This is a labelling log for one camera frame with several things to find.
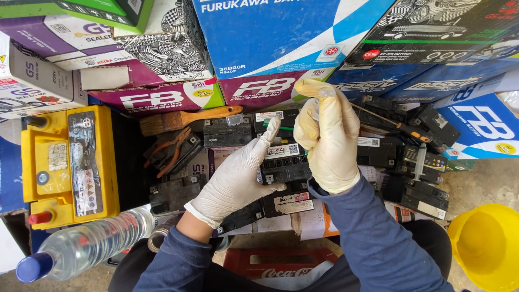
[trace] white glove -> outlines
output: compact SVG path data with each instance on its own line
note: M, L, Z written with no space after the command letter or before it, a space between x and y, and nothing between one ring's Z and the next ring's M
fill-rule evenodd
M321 97L319 90L331 87L335 96ZM316 182L330 194L351 189L359 180L357 141L360 121L348 99L333 85L302 79L294 88L304 96L318 97L319 122L312 118L318 99L311 98L295 120L294 138L308 152Z
M184 208L212 228L217 228L232 212L274 191L285 190L284 183L262 185L256 178L263 158L276 138L280 126L280 118L273 117L267 131L260 138L255 138L229 155L200 194L186 203Z

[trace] latex glove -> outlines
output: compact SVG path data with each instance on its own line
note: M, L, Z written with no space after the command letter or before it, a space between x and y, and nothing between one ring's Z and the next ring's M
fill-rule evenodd
M234 211L257 201L274 191L286 189L284 183L262 185L257 173L270 144L276 138L281 119L273 117L267 131L223 161L200 194L184 208L212 228Z
M334 96L321 97L319 90L331 87ZM348 99L333 85L302 79L294 85L309 99L295 120L294 138L306 150L316 182L330 194L340 194L360 180L357 141L360 121ZM312 113L319 100L319 122Z

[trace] person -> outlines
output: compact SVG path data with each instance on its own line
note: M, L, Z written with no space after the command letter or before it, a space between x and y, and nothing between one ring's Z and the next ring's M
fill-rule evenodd
M326 86L331 85L305 79L298 92ZM432 220L399 224L386 211L357 168L359 119L346 97L334 90L336 96L309 99L294 127L295 140L309 150L313 177L308 190L327 204L340 233L332 240L344 255L333 266L319 265L312 277L299 277L303 283L276 278L267 285L211 260L211 234L227 215L286 188L283 183L256 181L280 127L281 120L274 117L263 136L230 155L185 205L185 214L156 256L143 241L134 246L116 269L108 291L454 291L446 280L451 261L446 232ZM318 100L319 122L312 117Z

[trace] green box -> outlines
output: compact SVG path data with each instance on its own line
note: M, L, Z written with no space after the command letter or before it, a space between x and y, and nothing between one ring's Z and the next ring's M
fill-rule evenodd
M153 0L54 0L71 16L142 34Z
M447 171L471 171L476 166L476 159L447 160Z
M52 0L1 0L0 18L65 14Z

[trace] pliers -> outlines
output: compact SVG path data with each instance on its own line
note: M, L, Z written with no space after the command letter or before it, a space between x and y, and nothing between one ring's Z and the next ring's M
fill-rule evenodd
M171 167L173 167L173 165L175 165L176 161L179 159L179 156L180 156L180 147L182 146L182 143L184 143L184 141L187 139L187 137L189 135L191 135L191 128L190 127L185 127L175 137L175 139L173 139L171 141L166 141L166 142L162 143L161 145L159 145L155 150L153 150L153 152L151 153L150 157L153 154L159 152L160 150L162 150L164 148L167 148L167 147L169 147L171 145L176 144L175 154L173 155L173 158L169 161L169 163L166 166L164 166L163 168L160 169L159 174L157 174L157 178L160 178L161 176L163 176ZM146 161L146 163L144 164L144 168L148 167L150 164L151 164L151 162L148 159Z

